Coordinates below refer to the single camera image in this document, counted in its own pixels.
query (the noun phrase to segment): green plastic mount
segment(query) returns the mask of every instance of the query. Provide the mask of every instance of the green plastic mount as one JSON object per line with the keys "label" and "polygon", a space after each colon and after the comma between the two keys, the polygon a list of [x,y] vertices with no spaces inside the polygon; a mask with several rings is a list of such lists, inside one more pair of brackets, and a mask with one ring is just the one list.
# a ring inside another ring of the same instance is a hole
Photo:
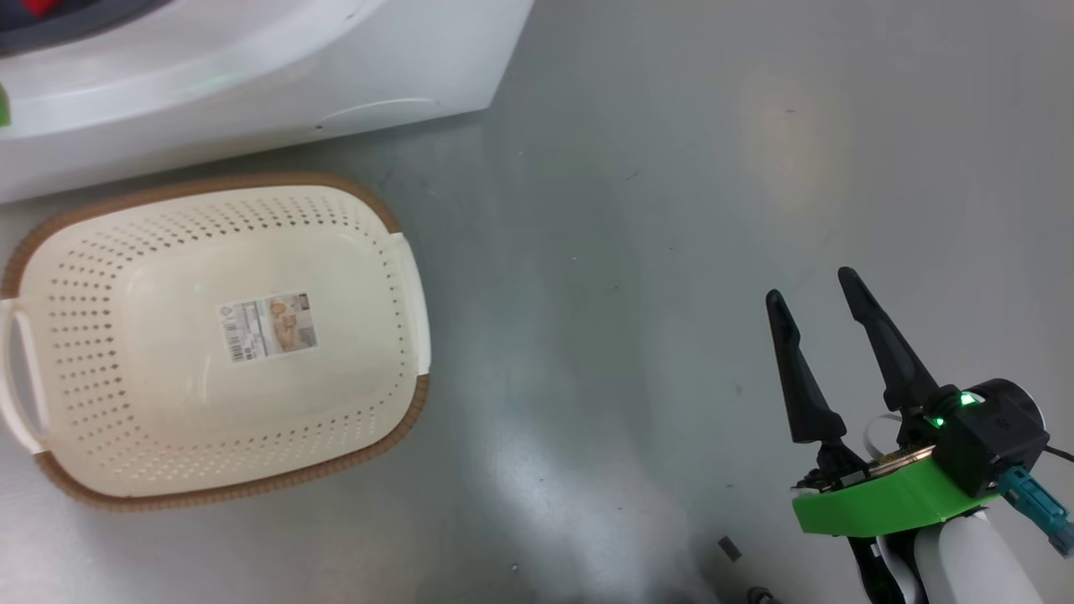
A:
{"label": "green plastic mount", "polygon": [[11,126],[11,107],[8,106],[8,92],[0,86],[0,128]]}
{"label": "green plastic mount", "polygon": [[874,537],[946,521],[996,497],[969,498],[926,458],[853,487],[798,497],[794,507],[803,532]]}

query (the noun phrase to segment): cable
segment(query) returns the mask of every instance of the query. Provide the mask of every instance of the cable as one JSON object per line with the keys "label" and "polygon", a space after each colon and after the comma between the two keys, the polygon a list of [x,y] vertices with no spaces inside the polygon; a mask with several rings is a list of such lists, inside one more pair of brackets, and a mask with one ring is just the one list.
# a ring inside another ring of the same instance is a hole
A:
{"label": "cable", "polygon": [[873,422],[876,421],[877,419],[894,419],[895,421],[902,421],[902,416],[895,413],[885,413],[883,415],[877,415],[876,417],[870,419],[866,423],[866,429],[862,430],[861,432],[861,440],[865,442],[866,452],[868,452],[869,456],[873,459],[880,459],[884,457],[884,452],[881,451],[880,448],[873,444],[872,437],[869,436],[869,429],[872,428]]}
{"label": "cable", "polygon": [[1060,457],[1060,458],[1065,459],[1066,461],[1069,461],[1071,463],[1074,463],[1074,455],[1071,455],[1071,454],[1069,454],[1069,452],[1066,452],[1064,450],[1057,449],[1055,447],[1049,447],[1047,445],[1044,446],[1044,450],[1048,451],[1049,454],[1051,454],[1051,455],[1054,455],[1056,457]]}

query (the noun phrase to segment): barcode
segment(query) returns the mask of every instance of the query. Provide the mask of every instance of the barcode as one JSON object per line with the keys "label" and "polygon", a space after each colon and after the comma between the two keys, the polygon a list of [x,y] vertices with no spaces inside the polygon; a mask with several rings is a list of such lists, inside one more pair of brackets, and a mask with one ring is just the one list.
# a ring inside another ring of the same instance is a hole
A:
{"label": "barcode", "polygon": [[314,333],[314,328],[305,327],[300,329],[299,341],[305,344],[307,348],[317,346],[317,334]]}
{"label": "barcode", "polygon": [[238,337],[238,326],[233,322],[223,326],[224,335],[228,337],[228,349],[231,351],[231,362],[235,363],[246,358],[243,351],[243,341]]}

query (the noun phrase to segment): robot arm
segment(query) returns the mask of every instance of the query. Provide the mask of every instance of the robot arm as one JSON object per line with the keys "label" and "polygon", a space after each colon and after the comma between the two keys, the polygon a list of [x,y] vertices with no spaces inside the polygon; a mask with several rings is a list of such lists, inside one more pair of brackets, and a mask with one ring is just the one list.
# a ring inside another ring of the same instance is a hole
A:
{"label": "robot arm", "polygon": [[850,268],[839,271],[847,304],[898,412],[899,450],[870,462],[842,443],[846,427],[799,349],[782,294],[766,303],[780,382],[796,443],[821,443],[817,468],[794,501],[804,532],[848,540],[875,604],[1035,604],[1033,589],[983,505],[1002,495],[1064,557],[1074,549],[1066,509],[1030,475],[1049,435],[1032,398],[1005,379],[961,390],[939,386],[876,299]]}

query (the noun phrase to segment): product label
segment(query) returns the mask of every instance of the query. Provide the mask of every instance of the product label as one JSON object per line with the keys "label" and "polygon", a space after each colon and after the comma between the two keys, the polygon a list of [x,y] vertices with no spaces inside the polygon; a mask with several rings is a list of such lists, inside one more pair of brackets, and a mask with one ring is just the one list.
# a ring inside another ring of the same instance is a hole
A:
{"label": "product label", "polygon": [[304,291],[224,304],[217,307],[217,317],[233,363],[317,346],[314,312]]}

